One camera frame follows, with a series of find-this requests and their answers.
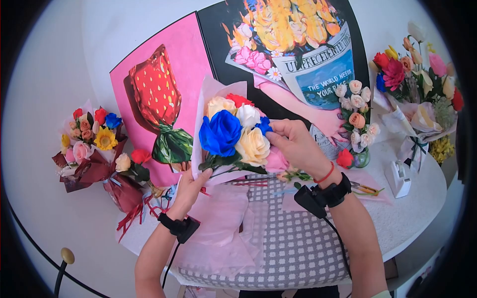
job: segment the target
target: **yellow flower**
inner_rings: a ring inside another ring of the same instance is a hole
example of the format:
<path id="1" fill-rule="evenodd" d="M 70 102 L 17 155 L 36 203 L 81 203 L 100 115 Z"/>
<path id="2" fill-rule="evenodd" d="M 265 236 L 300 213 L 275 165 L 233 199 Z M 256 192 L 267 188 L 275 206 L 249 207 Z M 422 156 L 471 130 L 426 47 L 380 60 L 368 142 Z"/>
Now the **yellow flower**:
<path id="1" fill-rule="evenodd" d="M 65 134 L 61 135 L 61 145 L 63 147 L 68 147 L 70 145 L 70 138 Z"/>
<path id="2" fill-rule="evenodd" d="M 392 46 L 389 45 L 389 49 L 384 50 L 384 53 L 386 54 L 386 56 L 388 56 L 389 59 L 394 58 L 394 60 L 398 60 L 397 52 Z"/>
<path id="3" fill-rule="evenodd" d="M 100 150 L 111 150 L 114 146 L 118 145 L 116 135 L 107 127 L 104 129 L 99 127 L 99 132 L 96 134 L 94 142 Z"/>

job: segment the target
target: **white rose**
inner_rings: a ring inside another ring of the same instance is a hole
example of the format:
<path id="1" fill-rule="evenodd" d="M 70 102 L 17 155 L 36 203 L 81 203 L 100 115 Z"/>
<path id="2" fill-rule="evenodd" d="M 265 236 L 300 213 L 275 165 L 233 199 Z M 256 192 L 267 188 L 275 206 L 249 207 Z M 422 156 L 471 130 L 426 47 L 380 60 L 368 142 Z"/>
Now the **white rose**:
<path id="1" fill-rule="evenodd" d="M 346 87 L 345 84 L 339 84 L 339 85 L 336 87 L 336 90 L 334 91 L 334 93 L 335 93 L 336 96 L 338 96 L 338 97 L 344 97 L 345 94 L 346 94 L 346 90 L 348 90 L 348 88 Z"/>
<path id="2" fill-rule="evenodd" d="M 129 159 L 127 153 L 121 153 L 121 155 L 116 158 L 116 172 L 127 171 L 130 167 L 131 159 Z"/>
<path id="3" fill-rule="evenodd" d="M 351 101 L 349 98 L 346 97 L 340 97 L 338 99 L 339 102 L 341 102 L 341 107 L 345 110 L 351 111 L 353 107 L 351 106 Z"/>
<path id="4" fill-rule="evenodd" d="M 361 90 L 361 98 L 365 103 L 368 103 L 371 100 L 371 90 L 369 90 L 369 87 L 366 86 Z"/>
<path id="5" fill-rule="evenodd" d="M 227 110 L 232 113 L 232 115 L 235 116 L 236 113 L 236 107 L 235 107 L 235 102 L 230 99 L 225 99 L 221 96 L 214 97 L 210 100 L 210 102 L 207 104 L 208 110 L 207 110 L 207 117 L 209 119 L 212 119 L 212 117 L 222 111 L 222 110 Z"/>
<path id="6" fill-rule="evenodd" d="M 378 123 L 375 122 L 368 127 L 366 132 L 368 133 L 368 135 L 377 136 L 381 132 L 381 129 L 379 128 Z"/>
<path id="7" fill-rule="evenodd" d="M 236 117 L 240 120 L 240 125 L 243 127 L 253 127 L 260 123 L 260 113 L 249 104 L 242 104 L 237 110 Z"/>
<path id="8" fill-rule="evenodd" d="M 447 99 L 453 99 L 454 92 L 456 91 L 454 78 L 449 77 L 448 75 L 445 75 L 441 78 L 441 80 L 442 80 L 442 92 L 446 95 Z"/>
<path id="9" fill-rule="evenodd" d="M 352 80 L 350 82 L 350 90 L 351 92 L 353 92 L 354 94 L 358 94 L 359 91 L 361 90 L 361 87 L 363 86 L 363 83 L 361 83 L 360 81 L 358 80 Z"/>
<path id="10" fill-rule="evenodd" d="M 361 135 L 361 147 L 366 148 L 371 146 L 374 143 L 374 136 L 369 134 Z"/>
<path id="11" fill-rule="evenodd" d="M 351 106 L 353 108 L 362 108 L 362 107 L 364 107 L 365 104 L 366 103 L 361 98 L 361 96 L 359 96 L 357 94 L 351 95 Z"/>
<path id="12" fill-rule="evenodd" d="M 263 136 L 259 128 L 242 128 L 240 139 L 235 144 L 235 149 L 240 153 L 243 163 L 252 166 L 267 164 L 267 156 L 270 154 L 270 142 Z"/>

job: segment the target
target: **painting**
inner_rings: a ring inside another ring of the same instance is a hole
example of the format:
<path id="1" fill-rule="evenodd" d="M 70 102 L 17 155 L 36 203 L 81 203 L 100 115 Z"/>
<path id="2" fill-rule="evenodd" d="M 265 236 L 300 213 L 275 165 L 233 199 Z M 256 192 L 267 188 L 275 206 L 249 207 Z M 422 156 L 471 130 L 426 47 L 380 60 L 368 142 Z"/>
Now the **painting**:
<path id="1" fill-rule="evenodd" d="M 197 14 L 162 29 L 110 72 L 118 108 L 155 185 L 177 183 L 190 167 L 202 80 L 213 76 Z"/>

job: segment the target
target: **red carnation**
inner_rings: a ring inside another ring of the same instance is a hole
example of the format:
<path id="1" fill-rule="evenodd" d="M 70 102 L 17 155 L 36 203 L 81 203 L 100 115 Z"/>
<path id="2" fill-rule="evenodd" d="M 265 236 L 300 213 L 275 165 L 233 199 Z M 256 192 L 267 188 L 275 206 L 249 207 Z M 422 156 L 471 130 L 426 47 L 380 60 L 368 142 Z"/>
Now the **red carnation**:
<path id="1" fill-rule="evenodd" d="M 454 106 L 454 110 L 460 111 L 464 106 L 464 100 L 462 99 L 462 94 L 460 93 L 459 89 L 455 87 L 454 89 L 454 98 L 452 99 L 452 105 Z"/>
<path id="2" fill-rule="evenodd" d="M 391 87 L 391 91 L 394 91 L 399 87 L 404 80 L 404 67 L 398 61 L 391 58 L 387 67 L 383 68 L 384 72 L 384 85 Z"/>
<path id="3" fill-rule="evenodd" d="M 248 99 L 246 99 L 245 97 L 240 96 L 240 95 L 236 95 L 236 94 L 229 93 L 226 98 L 227 98 L 227 99 L 230 99 L 230 100 L 232 100 L 232 101 L 234 101 L 236 108 L 241 107 L 243 103 L 244 103 L 245 105 L 249 104 L 249 105 L 251 105 L 252 107 L 255 106 L 255 104 L 252 103 L 250 100 L 248 100 Z"/>

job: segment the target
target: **pink rose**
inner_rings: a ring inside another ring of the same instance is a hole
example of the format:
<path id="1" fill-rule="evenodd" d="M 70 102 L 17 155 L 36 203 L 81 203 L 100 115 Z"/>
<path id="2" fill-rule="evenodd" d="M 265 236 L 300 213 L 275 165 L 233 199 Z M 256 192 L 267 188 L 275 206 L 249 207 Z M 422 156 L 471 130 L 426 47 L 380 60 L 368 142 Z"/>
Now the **pink rose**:
<path id="1" fill-rule="evenodd" d="M 442 77 L 446 74 L 447 67 L 444 61 L 442 61 L 441 56 L 434 53 L 429 53 L 429 63 L 431 64 L 434 73 L 439 77 Z"/>
<path id="2" fill-rule="evenodd" d="M 73 156 L 78 165 L 83 162 L 83 159 L 88 159 L 93 154 L 91 152 L 91 148 L 86 144 L 81 141 L 76 142 L 73 146 Z"/>
<path id="3" fill-rule="evenodd" d="M 283 153 L 275 146 L 270 147 L 270 154 L 266 158 L 265 170 L 269 173 L 285 171 L 290 163 L 285 159 Z"/>

